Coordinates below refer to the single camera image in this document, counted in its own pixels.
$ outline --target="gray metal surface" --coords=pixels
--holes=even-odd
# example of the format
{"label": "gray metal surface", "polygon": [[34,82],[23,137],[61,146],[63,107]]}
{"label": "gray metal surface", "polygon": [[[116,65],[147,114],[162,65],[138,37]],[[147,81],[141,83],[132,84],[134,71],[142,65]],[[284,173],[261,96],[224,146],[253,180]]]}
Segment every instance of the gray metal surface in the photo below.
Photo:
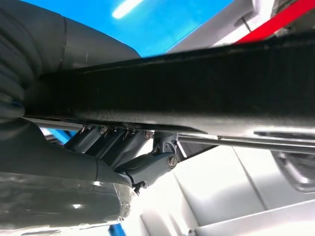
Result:
{"label": "gray metal surface", "polygon": [[14,124],[14,132],[0,142],[0,172],[89,181],[97,178],[97,181],[128,185],[104,162],[97,164],[92,156],[50,144],[32,122],[17,119]]}
{"label": "gray metal surface", "polygon": [[198,236],[314,235],[315,200],[196,229]]}
{"label": "gray metal surface", "polygon": [[315,199],[292,187],[276,165],[269,150],[233,147],[235,152],[264,199],[267,209]]}
{"label": "gray metal surface", "polygon": [[216,147],[174,169],[199,225],[264,211],[231,147]]}
{"label": "gray metal surface", "polygon": [[250,18],[258,13],[252,0],[233,0],[219,14],[209,19],[208,22],[175,45],[169,53],[188,51],[213,46],[224,36],[238,27],[235,23],[248,13],[252,13]]}
{"label": "gray metal surface", "polygon": [[0,173],[0,234],[102,224],[129,215],[135,193],[116,183]]}
{"label": "gray metal surface", "polygon": [[150,236],[183,236],[199,226],[173,173],[167,173],[141,191],[140,198],[144,206],[141,219]]}
{"label": "gray metal surface", "polygon": [[123,170],[128,177],[132,177],[132,182],[134,184],[144,181],[150,186],[177,164],[178,158],[174,153],[165,152],[155,156],[150,154],[139,156],[117,168]]}

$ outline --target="black metal beam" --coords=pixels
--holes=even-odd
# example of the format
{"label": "black metal beam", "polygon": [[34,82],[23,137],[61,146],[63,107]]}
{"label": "black metal beam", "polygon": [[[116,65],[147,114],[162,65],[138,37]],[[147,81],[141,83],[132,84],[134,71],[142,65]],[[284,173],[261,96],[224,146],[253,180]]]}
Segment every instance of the black metal beam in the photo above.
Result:
{"label": "black metal beam", "polygon": [[315,127],[315,34],[46,75],[26,116],[249,136]]}

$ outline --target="screw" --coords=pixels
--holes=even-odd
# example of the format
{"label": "screw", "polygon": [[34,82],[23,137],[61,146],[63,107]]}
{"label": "screw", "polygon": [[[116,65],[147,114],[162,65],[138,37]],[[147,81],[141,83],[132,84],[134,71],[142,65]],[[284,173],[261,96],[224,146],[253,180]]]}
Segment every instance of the screw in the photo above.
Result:
{"label": "screw", "polygon": [[107,132],[108,130],[108,128],[107,126],[101,126],[99,129],[100,134],[105,134],[105,132]]}
{"label": "screw", "polygon": [[171,155],[168,157],[168,162],[170,168],[174,168],[178,164],[178,159],[175,156]]}
{"label": "screw", "polygon": [[152,133],[152,132],[150,132],[150,131],[145,131],[144,132],[144,137],[146,138],[146,139],[150,139],[150,138],[152,138],[152,136],[153,136],[153,134]]}

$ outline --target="metal pipe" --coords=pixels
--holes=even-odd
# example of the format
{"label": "metal pipe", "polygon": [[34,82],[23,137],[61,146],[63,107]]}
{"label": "metal pipe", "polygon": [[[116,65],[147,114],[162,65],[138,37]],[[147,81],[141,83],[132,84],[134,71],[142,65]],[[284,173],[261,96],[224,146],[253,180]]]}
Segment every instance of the metal pipe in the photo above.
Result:
{"label": "metal pipe", "polygon": [[297,152],[304,154],[315,154],[315,146],[311,145],[288,145],[283,144],[273,144],[273,143],[258,143],[258,142],[246,142],[246,141],[233,141],[233,140],[224,140],[224,139],[202,139],[196,137],[184,137],[179,136],[178,141],[184,143],[195,143],[195,144],[210,144],[210,145],[223,145],[223,146],[235,146],[235,147],[245,147],[245,148],[260,148],[267,149],[273,151],[285,151],[285,152]]}
{"label": "metal pipe", "polygon": [[291,146],[314,146],[314,140],[301,140],[301,139],[262,139],[262,138],[243,138],[243,137],[222,137],[222,140],[226,141],[238,141],[247,143],[260,143],[260,144],[280,144],[280,145],[291,145]]}
{"label": "metal pipe", "polygon": [[85,153],[95,143],[103,134],[100,132],[100,127],[92,127],[83,132],[78,132],[72,139],[65,144],[68,150]]}

